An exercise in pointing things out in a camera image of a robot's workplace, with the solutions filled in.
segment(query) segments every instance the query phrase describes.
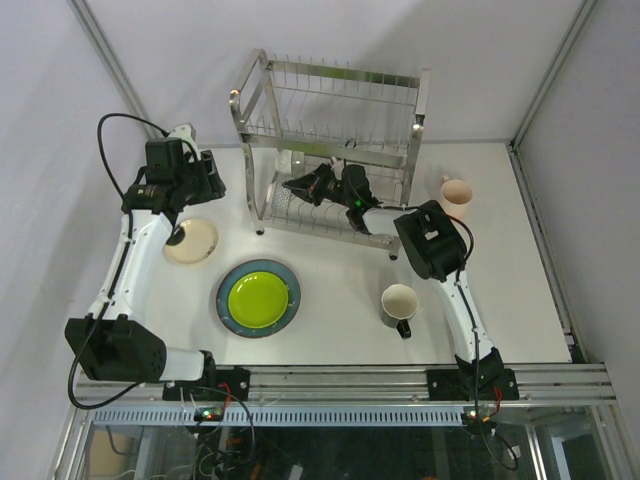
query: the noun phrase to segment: dish rack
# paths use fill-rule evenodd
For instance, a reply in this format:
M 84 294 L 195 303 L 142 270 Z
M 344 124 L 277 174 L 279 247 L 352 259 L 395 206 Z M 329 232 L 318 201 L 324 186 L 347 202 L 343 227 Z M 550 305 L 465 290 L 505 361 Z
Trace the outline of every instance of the dish rack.
M 281 184 L 292 178 L 286 173 L 275 172 L 271 198 L 258 203 L 251 148 L 302 152 L 305 173 L 332 157 L 362 165 L 375 197 L 387 205 L 407 204 L 428 86 L 429 70 L 409 77 L 352 69 L 349 64 L 339 67 L 324 60 L 279 60 L 264 50 L 253 50 L 229 103 L 242 140 L 247 204 L 256 233 L 263 234 L 269 226 L 385 248 L 392 259 L 397 258 L 399 239 L 355 232 L 346 207 L 326 200 L 314 207 L 282 194 Z M 274 187 L 279 192 L 275 203 Z

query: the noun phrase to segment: mug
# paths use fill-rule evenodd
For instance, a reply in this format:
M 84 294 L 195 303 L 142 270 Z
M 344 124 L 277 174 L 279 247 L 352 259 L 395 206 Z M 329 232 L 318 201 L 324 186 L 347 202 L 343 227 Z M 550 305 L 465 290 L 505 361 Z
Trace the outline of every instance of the mug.
M 418 295 L 413 288 L 401 284 L 391 285 L 382 292 L 380 303 L 382 322 L 398 330 L 402 338 L 411 338 L 409 320 L 418 310 Z
M 451 179 L 448 175 L 440 182 L 440 205 L 448 215 L 460 220 L 469 209 L 473 198 L 471 185 L 463 180 Z

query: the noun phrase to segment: blue plate rim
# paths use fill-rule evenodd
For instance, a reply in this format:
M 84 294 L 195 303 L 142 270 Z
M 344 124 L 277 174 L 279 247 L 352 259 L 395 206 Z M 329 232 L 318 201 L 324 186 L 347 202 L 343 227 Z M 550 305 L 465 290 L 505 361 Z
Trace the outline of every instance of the blue plate rim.
M 231 288 L 240 278 L 252 272 L 268 272 L 276 275 L 285 283 L 287 290 L 289 291 L 289 305 L 287 306 L 287 309 L 275 323 L 268 327 L 248 328 L 240 325 L 229 311 L 228 301 Z M 289 267 L 276 260 L 259 258 L 236 265 L 229 271 L 229 273 L 227 273 L 220 283 L 216 293 L 216 311 L 222 324 L 236 335 L 251 339 L 265 338 L 278 333 L 291 323 L 291 320 L 293 320 L 298 312 L 298 308 L 300 307 L 301 297 L 302 292 L 300 290 L 300 283 Z

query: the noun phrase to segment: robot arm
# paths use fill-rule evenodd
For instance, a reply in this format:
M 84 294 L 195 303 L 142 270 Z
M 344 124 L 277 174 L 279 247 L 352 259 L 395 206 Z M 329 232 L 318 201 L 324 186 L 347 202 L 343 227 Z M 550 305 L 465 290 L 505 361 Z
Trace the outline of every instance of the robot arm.
M 385 209 L 372 196 L 364 168 L 356 164 L 344 167 L 341 179 L 323 164 L 284 186 L 314 205 L 328 199 L 346 206 L 349 223 L 360 233 L 398 235 L 413 270 L 440 296 L 465 390 L 473 391 L 478 362 L 480 389 L 502 376 L 500 353 L 487 335 L 469 291 L 464 269 L 467 247 L 438 202 L 432 200 L 406 211 Z
M 134 183 L 124 196 L 125 215 L 104 284 L 88 314 L 67 323 L 65 337 L 91 379 L 195 381 L 215 369 L 209 352 L 169 347 L 146 328 L 156 262 L 165 243 L 179 243 L 184 235 L 174 231 L 178 214 L 225 194 L 211 152 L 200 151 L 194 137 L 191 126 L 181 125 L 147 142 L 146 183 Z

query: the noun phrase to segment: white countertop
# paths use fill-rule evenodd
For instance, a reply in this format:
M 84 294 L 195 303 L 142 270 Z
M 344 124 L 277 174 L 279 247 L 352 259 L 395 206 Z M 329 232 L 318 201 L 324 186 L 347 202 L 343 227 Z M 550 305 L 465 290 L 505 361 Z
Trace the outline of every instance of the white countertop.
M 203 264 L 182 267 L 165 258 L 154 273 L 148 327 L 168 345 L 209 350 L 226 365 L 371 365 L 453 363 L 453 342 L 437 294 L 413 273 L 400 251 L 267 228 L 259 237 L 245 201 L 241 150 L 214 150 L 227 185 L 224 199 L 188 208 L 181 218 L 206 216 L 220 240 Z M 257 178 L 275 150 L 254 149 Z M 423 145 L 411 203 L 437 198 L 443 174 L 471 183 L 465 222 L 476 247 L 468 272 L 482 321 L 507 363 L 568 362 L 569 351 L 504 145 Z M 263 339 L 229 332 L 212 302 L 236 265 L 270 258 L 288 265 L 301 289 L 290 325 Z M 402 340 L 379 319 L 380 294 L 392 283 L 414 288 L 420 306 L 412 338 Z

